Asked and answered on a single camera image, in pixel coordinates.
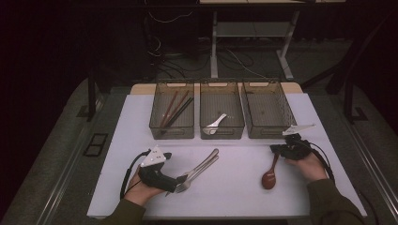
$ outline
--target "brown spoon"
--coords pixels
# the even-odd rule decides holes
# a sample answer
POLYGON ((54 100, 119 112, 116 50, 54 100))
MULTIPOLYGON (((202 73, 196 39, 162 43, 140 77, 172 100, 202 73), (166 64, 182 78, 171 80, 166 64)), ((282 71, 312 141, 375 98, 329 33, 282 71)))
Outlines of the brown spoon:
POLYGON ((272 189, 275 186, 276 183, 276 178, 275 178, 275 165, 276 162, 278 161, 279 154, 274 155, 274 159, 272 161, 272 167, 264 173, 263 177, 261 178, 261 184, 265 189, 272 189))

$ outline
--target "white spoon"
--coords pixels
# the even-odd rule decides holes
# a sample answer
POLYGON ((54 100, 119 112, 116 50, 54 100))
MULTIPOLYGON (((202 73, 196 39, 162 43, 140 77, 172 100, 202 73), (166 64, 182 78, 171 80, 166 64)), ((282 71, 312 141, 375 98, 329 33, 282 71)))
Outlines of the white spoon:
POLYGON ((219 126, 219 123, 225 118, 226 114, 223 113, 214 123, 207 125, 205 128, 203 128, 203 132, 207 135, 212 135, 215 134, 217 131, 217 128, 219 126))

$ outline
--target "wooden chopsticks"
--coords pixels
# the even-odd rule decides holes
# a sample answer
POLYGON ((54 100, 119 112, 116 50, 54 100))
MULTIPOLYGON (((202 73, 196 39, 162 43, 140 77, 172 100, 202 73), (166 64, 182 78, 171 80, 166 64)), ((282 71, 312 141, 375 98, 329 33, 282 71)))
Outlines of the wooden chopsticks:
POLYGON ((190 103, 193 101, 193 97, 190 97, 183 105, 181 108, 179 108, 179 106, 182 104, 182 102, 184 101, 184 99, 187 97, 189 91, 187 90, 184 94, 184 96, 181 98, 181 100, 177 103, 177 105, 175 106, 175 108, 173 109, 173 111, 168 114, 168 112, 170 112, 171 107, 173 106, 175 99, 176 99, 176 95, 177 95, 178 91, 175 92, 172 101, 170 102, 169 107, 167 108, 166 114, 163 116, 163 119, 161 120, 161 128, 168 128, 170 127, 176 120, 177 118, 184 112, 184 110, 190 105, 190 103))

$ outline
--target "spoon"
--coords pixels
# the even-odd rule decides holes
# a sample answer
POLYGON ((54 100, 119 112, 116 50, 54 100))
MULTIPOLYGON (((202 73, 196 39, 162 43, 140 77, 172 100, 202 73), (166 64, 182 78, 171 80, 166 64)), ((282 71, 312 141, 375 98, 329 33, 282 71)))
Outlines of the spoon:
POLYGON ((223 118, 225 118, 226 114, 223 113, 214 123, 207 125, 205 128, 203 128, 203 132, 205 132, 205 134, 207 135, 212 135, 215 134, 219 123, 223 120, 223 118))
POLYGON ((276 178, 275 178, 275 165, 276 162, 278 161, 279 154, 274 155, 274 159, 272 161, 272 166, 269 171, 264 173, 263 177, 261 178, 261 184, 265 189, 272 189, 275 186, 276 183, 276 178))

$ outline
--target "hand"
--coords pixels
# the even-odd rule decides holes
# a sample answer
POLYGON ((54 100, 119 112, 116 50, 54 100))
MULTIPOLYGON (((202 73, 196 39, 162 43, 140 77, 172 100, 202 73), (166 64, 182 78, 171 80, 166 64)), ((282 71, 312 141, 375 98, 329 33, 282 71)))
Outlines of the hand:
POLYGON ((164 192, 164 190, 156 187, 149 187, 148 185, 144 184, 141 181, 140 176, 138 176, 139 171, 140 166, 138 166, 134 176, 129 182, 129 190, 125 194, 124 199, 144 206, 152 197, 164 192))
POLYGON ((286 159, 285 161, 289 164, 297 166, 304 177, 310 182, 328 179, 325 168, 323 167, 321 161, 314 155, 314 153, 311 153, 309 156, 301 160, 286 159))

